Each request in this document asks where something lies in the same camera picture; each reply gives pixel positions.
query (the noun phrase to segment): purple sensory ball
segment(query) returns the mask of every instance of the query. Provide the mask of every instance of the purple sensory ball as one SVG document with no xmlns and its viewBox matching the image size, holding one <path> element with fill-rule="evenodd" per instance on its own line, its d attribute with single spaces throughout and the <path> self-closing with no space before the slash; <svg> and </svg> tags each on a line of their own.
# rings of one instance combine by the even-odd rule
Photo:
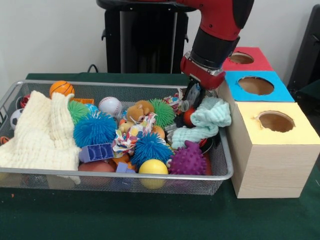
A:
<svg viewBox="0 0 320 240">
<path fill-rule="evenodd" d="M 171 156 L 169 173 L 178 175 L 205 175 L 207 163 L 199 144 L 186 140 L 186 148 L 179 148 Z"/>
</svg>

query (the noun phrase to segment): green table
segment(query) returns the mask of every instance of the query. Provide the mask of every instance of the green table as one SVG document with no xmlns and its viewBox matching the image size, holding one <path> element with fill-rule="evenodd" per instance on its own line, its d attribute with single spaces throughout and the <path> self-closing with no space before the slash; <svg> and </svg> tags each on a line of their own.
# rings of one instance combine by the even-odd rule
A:
<svg viewBox="0 0 320 240">
<path fill-rule="evenodd" d="M 126 77 L 140 83 L 188 82 L 183 75 L 105 73 L 27 78 L 118 82 Z M 237 199 L 230 180 L 214 196 L 0 188 L 0 239 L 318 240 L 319 184 L 315 167 L 295 199 Z"/>
</svg>

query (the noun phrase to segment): red ball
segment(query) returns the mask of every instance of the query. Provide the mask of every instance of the red ball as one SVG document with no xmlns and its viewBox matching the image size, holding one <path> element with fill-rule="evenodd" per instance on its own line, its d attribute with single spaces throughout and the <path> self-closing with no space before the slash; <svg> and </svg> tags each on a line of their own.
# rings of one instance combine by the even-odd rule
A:
<svg viewBox="0 0 320 240">
<path fill-rule="evenodd" d="M 94 161 L 83 163 L 78 167 L 79 171 L 84 172 L 103 172 L 103 173 L 114 173 L 115 169 L 104 161 Z M 110 182 L 110 177 L 100 177 L 100 176 L 82 176 L 81 181 L 85 184 L 101 187 Z"/>
<path fill-rule="evenodd" d="M 190 120 L 190 117 L 191 117 L 191 114 L 193 114 L 196 110 L 193 108 L 193 107 L 190 107 L 188 111 L 186 111 L 184 114 L 183 114 L 183 122 L 185 125 L 187 125 L 188 127 L 190 128 L 193 128 L 194 125 L 192 124 L 191 120 Z"/>
</svg>

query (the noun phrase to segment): teddy bear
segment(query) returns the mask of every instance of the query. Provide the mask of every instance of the teddy bear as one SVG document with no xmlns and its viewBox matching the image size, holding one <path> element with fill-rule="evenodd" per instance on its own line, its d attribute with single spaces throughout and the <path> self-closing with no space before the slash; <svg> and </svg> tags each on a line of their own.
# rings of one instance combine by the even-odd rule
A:
<svg viewBox="0 0 320 240">
<path fill-rule="evenodd" d="M 131 122 L 140 123 L 146 115 L 154 112 L 155 108 L 150 102 L 140 100 L 127 109 L 126 119 Z"/>
</svg>

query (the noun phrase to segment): green spiky ball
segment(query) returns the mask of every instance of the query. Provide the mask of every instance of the green spiky ball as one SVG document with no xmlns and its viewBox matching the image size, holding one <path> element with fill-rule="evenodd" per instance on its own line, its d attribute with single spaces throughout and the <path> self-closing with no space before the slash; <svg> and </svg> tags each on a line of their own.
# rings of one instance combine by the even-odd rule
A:
<svg viewBox="0 0 320 240">
<path fill-rule="evenodd" d="M 81 118 L 85 117 L 88 113 L 90 113 L 89 108 L 87 108 L 84 104 L 78 101 L 70 101 L 68 103 L 68 110 L 70 112 L 74 125 L 76 125 Z"/>
<path fill-rule="evenodd" d="M 161 99 L 152 99 L 149 102 L 154 107 L 154 113 L 157 115 L 155 116 L 156 125 L 164 129 L 166 126 L 174 123 L 175 113 L 171 106 Z"/>
</svg>

